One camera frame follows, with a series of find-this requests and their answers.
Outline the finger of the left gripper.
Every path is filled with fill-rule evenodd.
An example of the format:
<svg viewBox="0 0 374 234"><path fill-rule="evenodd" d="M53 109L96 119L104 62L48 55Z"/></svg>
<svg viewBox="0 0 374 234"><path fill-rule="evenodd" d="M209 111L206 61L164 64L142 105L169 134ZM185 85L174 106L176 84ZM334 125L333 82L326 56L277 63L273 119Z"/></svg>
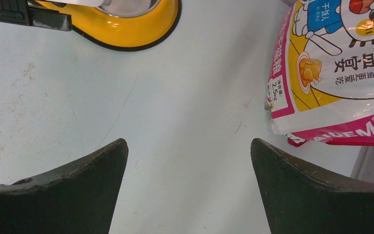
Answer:
<svg viewBox="0 0 374 234"><path fill-rule="evenodd" d="M28 0L0 0L0 22L66 32L73 28L70 15Z"/></svg>

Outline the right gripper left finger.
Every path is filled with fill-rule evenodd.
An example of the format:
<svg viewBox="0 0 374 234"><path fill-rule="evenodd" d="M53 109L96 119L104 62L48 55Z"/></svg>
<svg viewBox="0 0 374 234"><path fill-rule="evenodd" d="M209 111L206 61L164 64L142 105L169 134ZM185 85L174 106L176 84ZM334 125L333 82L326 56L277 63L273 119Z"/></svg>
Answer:
<svg viewBox="0 0 374 234"><path fill-rule="evenodd" d="M50 171L0 184L0 234L107 234L128 154L120 138Z"/></svg>

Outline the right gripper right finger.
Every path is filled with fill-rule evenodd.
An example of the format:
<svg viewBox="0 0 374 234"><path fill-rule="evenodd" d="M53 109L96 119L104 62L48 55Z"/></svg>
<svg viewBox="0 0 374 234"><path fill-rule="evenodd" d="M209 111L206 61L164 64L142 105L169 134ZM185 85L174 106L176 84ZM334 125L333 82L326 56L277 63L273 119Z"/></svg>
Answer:
<svg viewBox="0 0 374 234"><path fill-rule="evenodd" d="M374 183L353 179L255 138L251 160L273 234L374 234Z"/></svg>

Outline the yellow double pet bowl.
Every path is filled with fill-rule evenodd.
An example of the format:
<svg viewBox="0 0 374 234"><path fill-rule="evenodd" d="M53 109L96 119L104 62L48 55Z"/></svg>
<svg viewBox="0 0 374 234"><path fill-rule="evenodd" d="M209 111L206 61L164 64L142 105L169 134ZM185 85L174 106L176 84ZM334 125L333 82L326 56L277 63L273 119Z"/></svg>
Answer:
<svg viewBox="0 0 374 234"><path fill-rule="evenodd" d="M109 15L98 7L33 0L36 6L72 17L72 30L85 39L110 50L136 52L165 41L176 28L181 14L180 0L157 0L152 9L140 16Z"/></svg>

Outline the pet food bag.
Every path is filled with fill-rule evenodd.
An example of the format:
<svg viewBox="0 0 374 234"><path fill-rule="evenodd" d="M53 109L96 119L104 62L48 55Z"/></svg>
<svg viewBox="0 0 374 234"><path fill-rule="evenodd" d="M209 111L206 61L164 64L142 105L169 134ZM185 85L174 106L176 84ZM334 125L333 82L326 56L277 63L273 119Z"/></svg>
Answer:
<svg viewBox="0 0 374 234"><path fill-rule="evenodd" d="M374 0L298 0L280 25L265 109L269 132L374 146Z"/></svg>

